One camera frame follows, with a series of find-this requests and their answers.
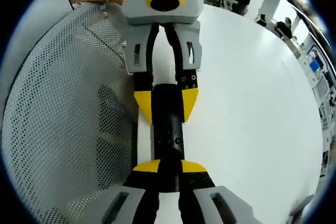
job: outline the white table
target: white table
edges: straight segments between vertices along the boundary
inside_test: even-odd
[[[202,64],[196,105],[183,125],[185,158],[249,203],[259,221],[285,223],[319,181],[322,129],[310,84],[287,45],[260,25],[207,5],[198,20]],[[173,61],[160,30],[154,83],[174,82]],[[141,113],[138,128],[141,163],[153,157]],[[182,223],[178,197],[160,195],[156,223]]]

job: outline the gray gripper housing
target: gray gripper housing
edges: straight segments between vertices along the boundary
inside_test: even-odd
[[[183,57],[183,69],[199,69],[201,66],[202,46],[199,42],[200,22],[196,20],[192,24],[175,23],[174,28],[180,41]],[[146,72],[146,47],[152,24],[127,25],[127,46],[125,59],[129,73]],[[189,62],[187,42],[191,42],[193,62]],[[140,45],[139,55],[134,53],[136,45]]]
[[[194,190],[206,224],[261,224],[252,207],[225,186]]]
[[[144,189],[127,186],[109,188],[87,204],[83,223],[132,224],[144,193]]]

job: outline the perforated metal panel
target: perforated metal panel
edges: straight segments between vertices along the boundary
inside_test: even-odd
[[[119,38],[99,5],[84,4],[38,42],[15,80],[3,157],[41,223],[80,223],[86,204],[131,171],[138,107]]]

